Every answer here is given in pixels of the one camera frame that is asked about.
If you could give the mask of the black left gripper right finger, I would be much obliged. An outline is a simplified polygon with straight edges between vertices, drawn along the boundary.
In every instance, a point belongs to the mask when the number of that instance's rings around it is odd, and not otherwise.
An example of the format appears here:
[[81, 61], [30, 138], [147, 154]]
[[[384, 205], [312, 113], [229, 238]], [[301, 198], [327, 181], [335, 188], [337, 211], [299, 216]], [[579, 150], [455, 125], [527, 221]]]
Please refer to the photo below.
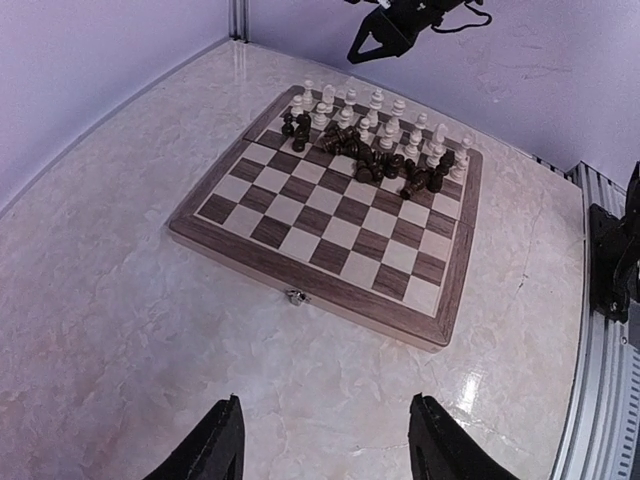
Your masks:
[[408, 441], [414, 479], [516, 479], [432, 396], [413, 397]]

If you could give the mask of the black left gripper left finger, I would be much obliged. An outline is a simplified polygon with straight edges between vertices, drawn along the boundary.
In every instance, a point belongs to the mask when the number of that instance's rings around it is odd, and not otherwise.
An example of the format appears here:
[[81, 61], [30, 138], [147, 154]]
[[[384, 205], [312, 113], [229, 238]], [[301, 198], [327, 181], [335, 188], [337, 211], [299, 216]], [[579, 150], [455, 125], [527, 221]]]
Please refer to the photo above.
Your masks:
[[245, 425], [240, 399], [219, 400], [144, 480], [242, 479]]

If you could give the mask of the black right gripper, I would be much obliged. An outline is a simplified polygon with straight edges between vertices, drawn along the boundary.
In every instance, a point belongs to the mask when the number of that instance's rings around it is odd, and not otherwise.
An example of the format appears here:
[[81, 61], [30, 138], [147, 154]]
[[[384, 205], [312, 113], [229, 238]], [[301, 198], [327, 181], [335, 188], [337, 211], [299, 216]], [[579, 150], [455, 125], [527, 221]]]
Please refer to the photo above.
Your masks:
[[449, 1], [388, 1], [361, 23], [348, 52], [352, 64], [400, 57], [427, 27], [450, 10]]

